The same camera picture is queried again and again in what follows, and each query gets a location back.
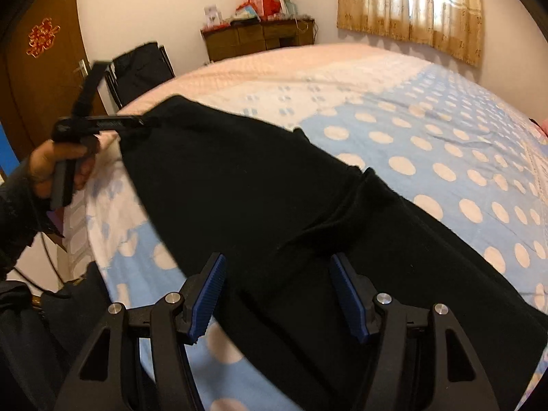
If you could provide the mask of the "dark sleeve left forearm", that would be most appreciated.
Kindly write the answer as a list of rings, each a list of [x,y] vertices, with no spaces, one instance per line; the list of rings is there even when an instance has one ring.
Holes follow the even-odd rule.
[[[39,232],[59,235],[51,221],[49,199],[39,198],[33,190],[28,159],[1,184],[1,280],[15,267],[18,258],[34,243]]]

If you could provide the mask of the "left hand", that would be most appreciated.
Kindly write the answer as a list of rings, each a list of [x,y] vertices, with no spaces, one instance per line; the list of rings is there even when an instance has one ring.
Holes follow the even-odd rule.
[[[96,155],[101,152],[99,136],[85,139],[82,144],[58,143],[51,139],[34,149],[28,160],[28,174],[34,194],[40,199],[51,196],[56,164],[62,161],[77,161],[78,169],[73,177],[73,192],[82,190],[96,164]]]

